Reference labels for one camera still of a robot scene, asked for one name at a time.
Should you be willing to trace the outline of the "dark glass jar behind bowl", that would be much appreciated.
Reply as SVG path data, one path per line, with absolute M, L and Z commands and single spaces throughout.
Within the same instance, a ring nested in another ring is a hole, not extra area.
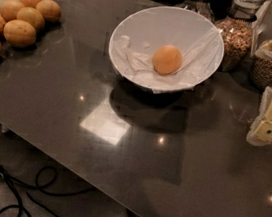
M 211 10 L 210 1 L 211 0 L 183 0 L 177 4 L 177 7 L 199 13 L 207 18 L 207 20 L 213 22 L 215 16 Z

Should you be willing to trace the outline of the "glass jar of nuts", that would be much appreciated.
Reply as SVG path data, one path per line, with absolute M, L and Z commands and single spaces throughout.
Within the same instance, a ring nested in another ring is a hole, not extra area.
M 220 71 L 232 71 L 250 52 L 254 34 L 252 23 L 257 20 L 256 13 L 265 1 L 233 0 L 227 17 L 216 22 L 224 42 Z

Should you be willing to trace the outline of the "glass jar of grains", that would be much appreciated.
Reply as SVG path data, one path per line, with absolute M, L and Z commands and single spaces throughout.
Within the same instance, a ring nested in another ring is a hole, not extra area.
M 272 39 L 264 41 L 256 50 L 249 79 L 261 91 L 272 87 Z

